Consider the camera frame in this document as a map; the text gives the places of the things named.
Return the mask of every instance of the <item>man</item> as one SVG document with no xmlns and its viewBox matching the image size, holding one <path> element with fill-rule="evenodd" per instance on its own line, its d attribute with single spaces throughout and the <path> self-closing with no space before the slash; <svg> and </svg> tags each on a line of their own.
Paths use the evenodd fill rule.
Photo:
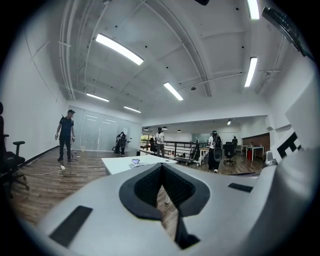
<svg viewBox="0 0 320 256">
<path fill-rule="evenodd" d="M 165 133 L 162 131 L 162 128 L 158 128 L 158 132 L 155 134 L 155 142 L 156 142 L 156 156 L 160 157 L 160 151 L 162 153 L 161 157 L 165 157 Z"/>
<path fill-rule="evenodd" d="M 233 136 L 232 144 L 234 145 L 234 153 L 237 153 L 238 139 Z"/>
<path fill-rule="evenodd" d="M 122 131 L 117 137 L 116 137 L 116 146 L 115 146 L 115 155 L 117 156 L 120 152 L 121 148 L 121 156 L 123 157 L 125 155 L 125 147 L 127 142 L 127 136 Z"/>
<path fill-rule="evenodd" d="M 215 160 L 215 149 L 221 148 L 222 139 L 218 135 L 216 130 L 212 131 L 212 136 L 209 138 L 208 145 L 209 145 L 209 162 L 208 162 L 209 170 L 214 169 L 213 172 L 217 173 L 220 162 Z"/>
<path fill-rule="evenodd" d="M 74 111 L 70 109 L 67 113 L 66 117 L 62 117 L 60 119 L 58 128 L 56 129 L 56 137 L 58 137 L 58 133 L 60 132 L 60 157 L 58 161 L 62 161 L 64 159 L 64 146 L 66 146 L 66 154 L 68 157 L 68 162 L 71 162 L 71 132 L 72 132 L 72 140 L 75 140 L 75 131 L 74 131 L 74 121 L 71 119 L 74 115 Z"/>
</svg>

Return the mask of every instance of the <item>wooden floor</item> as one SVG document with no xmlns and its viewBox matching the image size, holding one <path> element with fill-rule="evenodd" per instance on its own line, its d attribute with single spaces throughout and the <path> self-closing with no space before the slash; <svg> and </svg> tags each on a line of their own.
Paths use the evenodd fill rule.
<svg viewBox="0 0 320 256">
<path fill-rule="evenodd" d="M 72 153 L 74 162 L 66 165 L 64 171 L 59 171 L 61 167 L 57 161 L 58 149 L 54 149 L 21 169 L 26 174 L 30 190 L 27 191 L 24 186 L 17 183 L 12 185 L 13 199 L 10 201 L 18 216 L 36 225 L 50 209 L 63 199 L 86 184 L 106 176 L 106 169 L 101 158 L 115 157 L 112 152 L 73 151 Z M 126 154 L 126 156 L 135 155 L 135 152 Z M 236 164 L 223 164 L 221 161 L 218 172 L 224 175 L 259 172 L 262 167 L 262 163 L 248 161 L 240 156 L 234 157 L 233 160 L 236 161 Z M 209 171 L 208 158 L 205 158 L 204 164 L 201 166 L 197 167 L 196 164 L 191 164 L 188 167 L 207 172 Z M 165 196 L 166 193 L 162 187 L 157 199 L 158 209 L 163 215 L 163 227 L 168 235 L 174 239 L 178 211 L 171 202 L 165 204 Z"/>
</svg>

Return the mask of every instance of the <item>black railing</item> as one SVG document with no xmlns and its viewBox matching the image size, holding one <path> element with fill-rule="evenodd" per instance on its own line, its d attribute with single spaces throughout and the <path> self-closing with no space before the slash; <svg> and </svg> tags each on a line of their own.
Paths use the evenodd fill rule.
<svg viewBox="0 0 320 256">
<path fill-rule="evenodd" d="M 186 158 L 190 157 L 191 148 L 204 148 L 208 145 L 207 142 L 181 142 L 181 141 L 165 141 L 164 153 L 171 155 L 174 152 L 174 158 L 183 156 Z M 140 148 L 144 151 L 150 151 L 152 144 L 148 139 L 142 139 L 140 142 Z"/>
</svg>

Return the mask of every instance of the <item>fluorescent light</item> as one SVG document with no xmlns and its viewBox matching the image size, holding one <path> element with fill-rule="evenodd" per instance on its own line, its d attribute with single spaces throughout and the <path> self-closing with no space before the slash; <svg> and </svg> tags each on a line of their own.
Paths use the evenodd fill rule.
<svg viewBox="0 0 320 256">
<path fill-rule="evenodd" d="M 252 57 L 250 58 L 250 67 L 249 67 L 249 72 L 248 76 L 246 77 L 245 85 L 244 87 L 249 87 L 252 81 L 252 78 L 254 77 L 255 74 L 255 69 L 257 66 L 258 58 L 257 57 Z"/>
<path fill-rule="evenodd" d="M 98 36 L 96 37 L 95 40 L 98 43 L 101 43 L 101 44 L 115 50 L 116 52 L 122 54 L 123 56 L 127 57 L 128 59 L 132 60 L 134 63 L 136 63 L 138 65 L 140 65 L 142 62 L 144 62 L 144 60 L 142 58 L 140 58 L 138 55 L 136 55 L 134 52 L 132 52 L 128 48 L 124 47 L 120 43 L 112 40 L 111 38 L 109 38 L 105 35 L 98 34 Z"/>
<path fill-rule="evenodd" d="M 164 84 L 165 88 L 167 88 L 179 101 L 182 101 L 183 98 L 180 96 L 180 94 L 171 86 L 169 82 L 166 82 Z"/>
<path fill-rule="evenodd" d="M 135 112 L 141 113 L 141 111 L 139 111 L 139 110 L 135 110 L 135 109 L 133 109 L 133 108 L 131 108 L 131 107 L 124 106 L 124 108 L 125 108 L 125 109 L 127 109 L 127 110 L 132 110 L 132 111 L 135 111 Z"/>
<path fill-rule="evenodd" d="M 246 0 L 249 6 L 250 18 L 253 20 L 259 20 L 259 7 L 257 0 Z"/>
<path fill-rule="evenodd" d="M 90 93 L 87 93 L 86 95 L 90 96 L 90 97 L 93 97 L 93 98 L 96 98 L 96 99 L 99 99 L 99 100 L 102 100 L 102 101 L 105 101 L 105 102 L 109 102 L 109 100 L 106 99 L 106 98 L 101 98 L 101 97 L 98 97 L 98 96 L 90 94 Z"/>
</svg>

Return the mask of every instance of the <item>black pants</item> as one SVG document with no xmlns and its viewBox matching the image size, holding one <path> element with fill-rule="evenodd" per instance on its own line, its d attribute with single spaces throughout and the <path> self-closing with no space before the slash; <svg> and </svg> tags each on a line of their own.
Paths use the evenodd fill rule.
<svg viewBox="0 0 320 256">
<path fill-rule="evenodd" d="M 208 162 L 209 170 L 212 170 L 212 169 L 218 170 L 220 162 L 215 160 L 215 155 L 214 155 L 215 150 L 212 148 L 210 148 L 209 150 L 210 150 L 209 151 L 209 162 Z"/>
<path fill-rule="evenodd" d="M 66 146 L 66 155 L 68 156 L 68 159 L 71 158 L 71 137 L 67 136 L 61 136 L 60 135 L 60 157 L 64 157 L 64 146 Z"/>
<path fill-rule="evenodd" d="M 116 144 L 116 146 L 115 146 L 115 153 L 116 154 L 118 154 L 118 153 L 120 153 L 120 143 L 118 142 L 117 144 Z M 121 154 L 122 155 L 124 155 L 125 154 L 125 148 L 124 147 L 122 147 L 121 148 Z"/>
</svg>

